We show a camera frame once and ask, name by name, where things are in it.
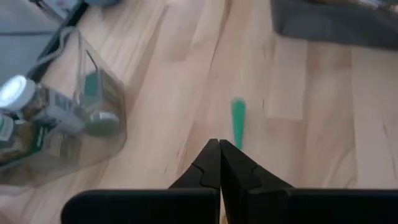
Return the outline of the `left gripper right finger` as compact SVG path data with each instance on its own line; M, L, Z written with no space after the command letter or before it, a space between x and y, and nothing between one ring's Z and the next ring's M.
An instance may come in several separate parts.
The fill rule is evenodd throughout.
M295 188L229 141L220 148L229 224L398 224L398 190Z

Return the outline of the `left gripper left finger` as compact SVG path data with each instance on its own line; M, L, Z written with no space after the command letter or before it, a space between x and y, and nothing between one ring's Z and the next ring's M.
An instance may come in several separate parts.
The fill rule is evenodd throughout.
M219 224L220 143L210 139L167 189L87 190L63 207L61 224Z

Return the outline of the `clear plastic bin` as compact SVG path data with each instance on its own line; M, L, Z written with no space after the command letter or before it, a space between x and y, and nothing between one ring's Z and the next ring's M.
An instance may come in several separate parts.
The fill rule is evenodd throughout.
M53 81L51 83L34 82L53 88L71 98L77 104L75 111L83 120L84 128L72 134L62 131L59 127L48 127L49 131L40 151L0 167L0 195L18 194L109 159L122 149L126 141L123 82L108 68L78 29L71 27L65 33L67 37L65 47L59 50L60 56L52 62ZM123 111L120 132L105 138L90 136L86 133L84 112L78 101L81 79L98 70L104 70L118 84ZM0 109L0 114L10 116L14 120L25 121L2 109Z

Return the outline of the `green-lidded spice jar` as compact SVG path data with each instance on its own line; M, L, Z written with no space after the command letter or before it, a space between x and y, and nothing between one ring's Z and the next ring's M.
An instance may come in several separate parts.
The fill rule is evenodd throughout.
M110 137L120 132L122 109L118 84L104 70L81 79L78 101L83 108L85 131L94 137Z
M0 114L0 167L40 151L48 127Z

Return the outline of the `gold spoon green handle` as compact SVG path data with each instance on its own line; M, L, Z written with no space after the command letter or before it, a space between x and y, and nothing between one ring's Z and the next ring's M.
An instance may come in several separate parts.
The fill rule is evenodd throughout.
M246 117L246 103L242 98L234 98L230 103L233 125L234 145L238 149L243 147L244 121Z

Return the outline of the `grey tray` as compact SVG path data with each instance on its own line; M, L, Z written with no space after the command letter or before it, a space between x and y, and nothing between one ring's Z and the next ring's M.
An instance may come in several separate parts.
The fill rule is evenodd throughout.
M398 0L269 0L274 32L398 50Z

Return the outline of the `black aluminium table frame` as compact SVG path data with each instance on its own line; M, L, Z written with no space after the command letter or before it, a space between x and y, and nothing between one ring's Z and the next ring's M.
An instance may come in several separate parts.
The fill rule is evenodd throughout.
M49 43L45 46L39 55L38 64L34 65L28 72L27 77L33 81L41 81L50 64L60 56L59 50L63 50L66 42L66 31L68 28L75 27L88 9L88 4L83 0L79 0L72 8L66 19L61 23L60 27L52 33Z

